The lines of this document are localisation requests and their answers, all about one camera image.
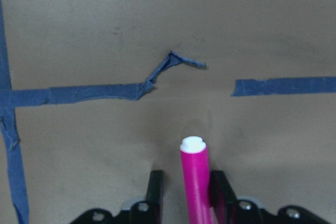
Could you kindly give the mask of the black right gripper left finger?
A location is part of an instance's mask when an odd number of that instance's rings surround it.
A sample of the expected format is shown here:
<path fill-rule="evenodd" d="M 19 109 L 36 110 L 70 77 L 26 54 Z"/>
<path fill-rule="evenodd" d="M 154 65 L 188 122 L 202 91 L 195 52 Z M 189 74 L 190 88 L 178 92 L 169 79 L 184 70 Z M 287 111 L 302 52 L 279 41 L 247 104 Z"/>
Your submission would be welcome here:
<path fill-rule="evenodd" d="M 162 223 L 163 170 L 150 172 L 145 202 L 149 205 L 147 212 L 150 223 Z"/>

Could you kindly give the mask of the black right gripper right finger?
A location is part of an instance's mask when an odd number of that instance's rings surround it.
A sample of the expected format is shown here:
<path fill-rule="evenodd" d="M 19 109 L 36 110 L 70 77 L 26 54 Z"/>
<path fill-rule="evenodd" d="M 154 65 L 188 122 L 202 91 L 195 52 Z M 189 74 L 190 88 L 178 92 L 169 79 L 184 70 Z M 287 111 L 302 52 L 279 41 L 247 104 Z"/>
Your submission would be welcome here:
<path fill-rule="evenodd" d="M 234 223 L 237 197 L 222 170 L 211 171 L 210 196 L 217 223 Z"/>

